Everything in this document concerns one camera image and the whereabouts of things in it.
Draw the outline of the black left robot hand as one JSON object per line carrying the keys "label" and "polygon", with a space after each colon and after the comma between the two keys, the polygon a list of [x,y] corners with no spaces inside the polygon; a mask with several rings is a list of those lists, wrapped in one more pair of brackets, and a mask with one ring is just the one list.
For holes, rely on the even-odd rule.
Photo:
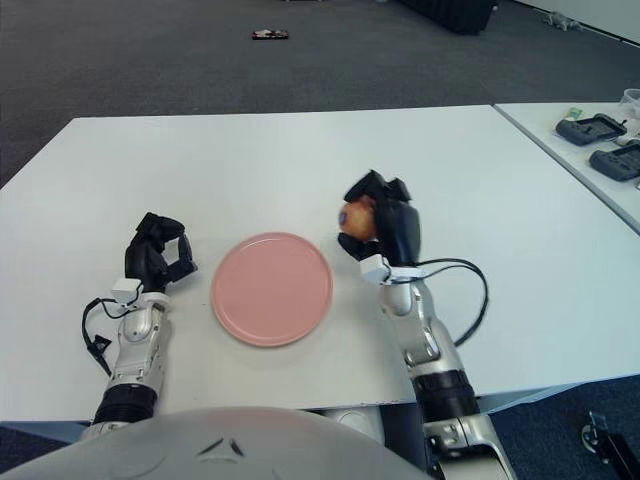
{"label": "black left robot hand", "polygon": [[[166,244],[178,241],[178,259],[168,264],[163,253]],[[198,269],[185,233],[185,226],[174,219],[147,212],[125,251],[125,277],[140,280],[143,293],[164,293]]]}

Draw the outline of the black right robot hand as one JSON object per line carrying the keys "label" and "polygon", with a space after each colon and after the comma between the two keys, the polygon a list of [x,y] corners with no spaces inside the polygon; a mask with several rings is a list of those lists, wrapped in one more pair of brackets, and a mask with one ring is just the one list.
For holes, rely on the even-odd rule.
{"label": "black right robot hand", "polygon": [[421,249],[419,213],[405,183],[371,170],[344,195],[337,241],[357,261],[380,254],[393,267],[413,266]]}

